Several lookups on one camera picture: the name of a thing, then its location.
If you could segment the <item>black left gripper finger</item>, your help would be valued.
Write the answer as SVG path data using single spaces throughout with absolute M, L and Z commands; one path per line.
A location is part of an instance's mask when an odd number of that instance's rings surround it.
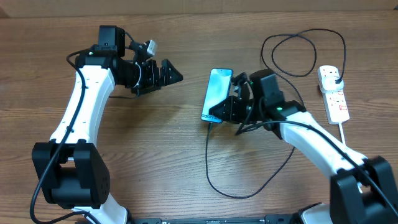
M 147 87 L 138 86 L 132 88 L 132 93 L 135 94 L 136 96 L 141 96 L 160 89 L 161 89 L 160 86 L 147 86 Z
M 168 59 L 163 59 L 160 68 L 160 85 L 167 86 L 183 80 L 183 75 L 171 64 Z

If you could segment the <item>smartphone with lit screen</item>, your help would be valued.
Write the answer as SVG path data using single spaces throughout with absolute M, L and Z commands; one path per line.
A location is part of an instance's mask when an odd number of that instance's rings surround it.
M 202 121 L 222 123 L 222 120 L 211 115 L 209 110 L 227 98 L 232 76 L 232 69 L 213 68 L 211 70 L 201 113 Z

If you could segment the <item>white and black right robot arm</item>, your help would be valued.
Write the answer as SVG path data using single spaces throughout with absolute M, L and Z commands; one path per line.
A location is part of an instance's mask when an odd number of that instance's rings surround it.
M 238 125 L 238 134 L 264 128 L 302 152 L 330 183 L 329 203 L 294 213 L 291 223 L 396 223 L 397 186 L 390 164 L 346 147 L 297 101 L 286 101 L 273 70 L 234 75 L 210 72 L 202 120 Z

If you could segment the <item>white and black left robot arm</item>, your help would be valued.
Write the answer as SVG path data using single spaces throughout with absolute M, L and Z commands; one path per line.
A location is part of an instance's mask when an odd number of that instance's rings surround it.
M 104 108 L 116 86 L 141 96 L 182 81 L 163 60 L 157 64 L 153 40 L 136 42 L 124 29 L 100 26 L 98 42 L 67 56 L 75 69 L 75 86 L 63 118 L 47 142 L 38 142 L 32 161 L 39 179 L 35 188 L 49 204 L 82 215 L 90 223 L 132 223 L 130 211 L 110 192 L 110 173 L 97 150 Z

